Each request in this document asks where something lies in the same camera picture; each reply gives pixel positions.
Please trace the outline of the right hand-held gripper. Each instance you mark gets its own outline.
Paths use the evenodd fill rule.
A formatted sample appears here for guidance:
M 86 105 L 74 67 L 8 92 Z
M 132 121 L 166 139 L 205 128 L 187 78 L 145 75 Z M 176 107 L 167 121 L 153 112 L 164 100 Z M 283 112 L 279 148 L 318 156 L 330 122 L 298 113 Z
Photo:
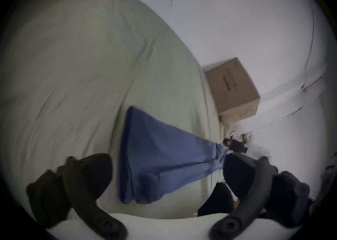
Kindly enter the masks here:
M 253 132 L 241 133 L 231 130 L 230 138 L 225 138 L 223 144 L 234 153 L 244 154 L 251 158 L 270 158 L 269 150 L 254 143 Z

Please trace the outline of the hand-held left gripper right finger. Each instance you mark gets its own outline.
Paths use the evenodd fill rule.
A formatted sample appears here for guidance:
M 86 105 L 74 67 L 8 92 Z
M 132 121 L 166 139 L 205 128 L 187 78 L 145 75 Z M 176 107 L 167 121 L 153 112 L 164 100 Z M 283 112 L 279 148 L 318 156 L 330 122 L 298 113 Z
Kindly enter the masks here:
M 236 209 L 217 221 L 209 231 L 212 240 L 233 240 L 257 218 L 270 219 L 286 228 L 296 228 L 309 218 L 313 200 L 310 187 L 288 171 L 279 172 L 266 156 L 251 158 L 227 154 L 225 180 L 241 200 Z

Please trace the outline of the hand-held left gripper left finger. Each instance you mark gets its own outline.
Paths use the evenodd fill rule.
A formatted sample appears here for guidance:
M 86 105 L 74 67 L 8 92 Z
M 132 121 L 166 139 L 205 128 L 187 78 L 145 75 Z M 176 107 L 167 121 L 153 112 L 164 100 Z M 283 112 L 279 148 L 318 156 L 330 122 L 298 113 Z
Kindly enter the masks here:
M 51 229 L 67 219 L 71 208 L 96 234 L 107 240 L 125 240 L 128 232 L 119 220 L 101 210 L 96 200 L 113 176 L 112 158 L 98 153 L 77 160 L 68 157 L 56 172 L 45 171 L 26 187 L 37 223 Z

